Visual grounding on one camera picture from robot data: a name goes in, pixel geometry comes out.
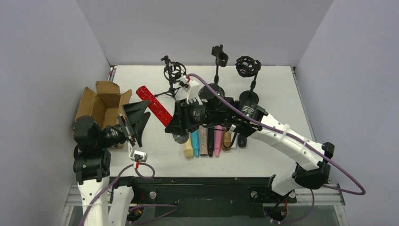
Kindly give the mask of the silver glitter microphone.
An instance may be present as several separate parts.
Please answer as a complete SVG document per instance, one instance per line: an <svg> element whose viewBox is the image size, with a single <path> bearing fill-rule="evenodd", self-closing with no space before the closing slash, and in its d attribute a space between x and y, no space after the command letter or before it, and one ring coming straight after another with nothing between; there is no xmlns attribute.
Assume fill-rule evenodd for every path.
<svg viewBox="0 0 399 226"><path fill-rule="evenodd" d="M200 157L207 157L207 129L200 126L198 131L199 136L199 155Z"/></svg>

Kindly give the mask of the blue microphone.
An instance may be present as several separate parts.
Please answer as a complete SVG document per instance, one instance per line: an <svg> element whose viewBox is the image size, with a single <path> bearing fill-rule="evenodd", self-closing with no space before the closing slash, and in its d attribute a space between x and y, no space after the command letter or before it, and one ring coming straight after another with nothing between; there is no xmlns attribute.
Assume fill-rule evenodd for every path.
<svg viewBox="0 0 399 226"><path fill-rule="evenodd" d="M192 132L190 134L190 138L191 138L191 144L192 144L194 156L198 158L200 156L198 131L196 130L196 131Z"/></svg>

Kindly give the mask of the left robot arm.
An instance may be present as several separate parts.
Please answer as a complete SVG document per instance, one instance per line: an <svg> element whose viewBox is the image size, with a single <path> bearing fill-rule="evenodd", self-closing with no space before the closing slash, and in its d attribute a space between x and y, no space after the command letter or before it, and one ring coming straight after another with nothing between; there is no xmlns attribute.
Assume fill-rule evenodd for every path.
<svg viewBox="0 0 399 226"><path fill-rule="evenodd" d="M83 217L81 226L123 226L134 197L129 185L118 185L120 176L110 181L109 148L127 142L130 148L142 147L142 136L150 112L148 100L123 105L119 123L102 129L89 115L72 123L74 149L73 171L80 191Z"/></svg>

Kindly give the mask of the white microphone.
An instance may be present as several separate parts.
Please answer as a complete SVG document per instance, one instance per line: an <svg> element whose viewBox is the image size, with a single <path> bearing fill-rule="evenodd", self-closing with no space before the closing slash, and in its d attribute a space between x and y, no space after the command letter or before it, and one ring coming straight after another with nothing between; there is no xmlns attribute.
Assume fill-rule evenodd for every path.
<svg viewBox="0 0 399 226"><path fill-rule="evenodd" d="M231 139L231 149L236 149L237 148L237 133L234 133Z"/></svg>

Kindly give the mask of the cream microphone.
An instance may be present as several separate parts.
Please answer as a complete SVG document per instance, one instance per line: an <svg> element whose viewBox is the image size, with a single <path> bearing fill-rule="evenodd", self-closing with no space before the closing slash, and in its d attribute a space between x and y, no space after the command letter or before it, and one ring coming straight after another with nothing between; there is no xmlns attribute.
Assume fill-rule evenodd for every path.
<svg viewBox="0 0 399 226"><path fill-rule="evenodd" d="M191 138L184 143L183 154L186 159L191 159L194 157L194 149L192 147Z"/></svg>

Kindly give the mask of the black clip microphone stand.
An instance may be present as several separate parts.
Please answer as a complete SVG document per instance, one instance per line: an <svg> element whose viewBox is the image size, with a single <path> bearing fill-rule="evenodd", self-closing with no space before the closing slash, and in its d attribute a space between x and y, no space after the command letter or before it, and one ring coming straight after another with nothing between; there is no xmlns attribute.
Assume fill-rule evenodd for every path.
<svg viewBox="0 0 399 226"><path fill-rule="evenodd" d="M223 51L223 44L212 47L211 55L215 57L215 65L216 65L214 84L217 85L220 91L224 94L224 89L219 86L219 68L227 66L229 57Z"/></svg>

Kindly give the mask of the pink microphone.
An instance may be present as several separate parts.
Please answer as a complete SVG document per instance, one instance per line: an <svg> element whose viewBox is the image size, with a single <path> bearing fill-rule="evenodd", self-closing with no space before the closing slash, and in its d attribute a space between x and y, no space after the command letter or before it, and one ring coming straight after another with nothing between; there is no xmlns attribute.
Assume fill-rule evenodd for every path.
<svg viewBox="0 0 399 226"><path fill-rule="evenodd" d="M221 151L221 144L222 144L222 138L223 138L223 128L220 125L217 125L215 127L215 139L214 139L214 154L215 157L220 156L220 151Z"/></svg>

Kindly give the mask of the red glitter microphone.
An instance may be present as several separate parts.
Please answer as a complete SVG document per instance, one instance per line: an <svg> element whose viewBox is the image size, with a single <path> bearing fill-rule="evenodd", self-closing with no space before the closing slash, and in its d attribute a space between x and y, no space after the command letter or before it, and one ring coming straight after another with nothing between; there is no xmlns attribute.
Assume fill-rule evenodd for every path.
<svg viewBox="0 0 399 226"><path fill-rule="evenodd" d="M166 110L166 108L156 99L156 97L148 90L146 86L139 87L136 90L136 94L141 100L147 100L149 102L148 108L166 128L172 121L172 115ZM174 141L179 144L186 143L190 138L188 133L183 135L172 133L172 136Z"/></svg>

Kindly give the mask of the black tripod shock-mount stand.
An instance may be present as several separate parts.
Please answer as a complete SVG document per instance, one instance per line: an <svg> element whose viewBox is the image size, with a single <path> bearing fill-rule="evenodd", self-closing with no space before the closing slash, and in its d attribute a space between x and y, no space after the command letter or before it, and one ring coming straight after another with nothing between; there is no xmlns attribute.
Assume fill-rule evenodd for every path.
<svg viewBox="0 0 399 226"><path fill-rule="evenodd" d="M179 91L180 88L175 88L174 84L179 83L180 78L183 75L186 75L186 67L177 61L171 61L169 56L164 56L161 61L165 63L165 67L163 70L164 77L169 83L169 89L168 91L155 94L155 97L159 97L162 95L166 95L168 97L172 97L174 100L176 100L176 95Z"/></svg>

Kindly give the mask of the black microphone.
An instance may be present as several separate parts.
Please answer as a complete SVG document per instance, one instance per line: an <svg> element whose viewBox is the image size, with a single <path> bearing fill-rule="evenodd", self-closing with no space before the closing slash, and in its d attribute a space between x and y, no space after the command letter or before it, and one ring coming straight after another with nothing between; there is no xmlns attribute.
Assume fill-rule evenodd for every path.
<svg viewBox="0 0 399 226"><path fill-rule="evenodd" d="M247 146L247 137L240 134L237 143L240 148L245 148Z"/></svg>
<svg viewBox="0 0 399 226"><path fill-rule="evenodd" d="M207 128L207 152L209 157L212 157L214 153L214 139L215 139L214 127Z"/></svg>

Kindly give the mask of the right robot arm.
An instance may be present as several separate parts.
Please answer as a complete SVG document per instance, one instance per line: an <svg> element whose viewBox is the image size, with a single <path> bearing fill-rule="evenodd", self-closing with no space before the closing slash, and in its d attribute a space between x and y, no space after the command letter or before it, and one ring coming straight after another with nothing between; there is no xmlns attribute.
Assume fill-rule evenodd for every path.
<svg viewBox="0 0 399 226"><path fill-rule="evenodd" d="M197 92L196 97L175 102L165 132L177 138L198 130L200 126L221 125L277 149L295 161L295 165L288 167L286 172L271 177L268 189L279 196L301 187L319 189L327 182L331 170L328 159L333 156L333 144L300 137L288 124L279 122L258 104L236 101L214 88L213 84L200 89L188 88L189 94Z"/></svg>

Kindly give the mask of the brown cardboard box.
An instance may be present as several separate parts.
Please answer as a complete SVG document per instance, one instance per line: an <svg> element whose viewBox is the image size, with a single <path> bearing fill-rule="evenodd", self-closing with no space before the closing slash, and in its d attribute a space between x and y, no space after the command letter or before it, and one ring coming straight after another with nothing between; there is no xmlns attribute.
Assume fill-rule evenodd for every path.
<svg viewBox="0 0 399 226"><path fill-rule="evenodd" d="M96 91L84 88L72 123L73 139L81 152L110 148L104 145L104 129L120 123L119 116L125 115L122 106L129 103L131 96L132 90L121 92L119 85L111 81L97 81Z"/></svg>

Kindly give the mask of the gold microphone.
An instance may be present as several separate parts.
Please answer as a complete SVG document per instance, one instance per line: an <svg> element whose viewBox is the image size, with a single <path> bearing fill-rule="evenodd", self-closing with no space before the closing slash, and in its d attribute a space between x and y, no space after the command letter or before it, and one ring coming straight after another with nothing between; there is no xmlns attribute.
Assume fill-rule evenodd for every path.
<svg viewBox="0 0 399 226"><path fill-rule="evenodd" d="M229 131L223 132L221 147L223 151L229 151L231 149L231 133Z"/></svg>

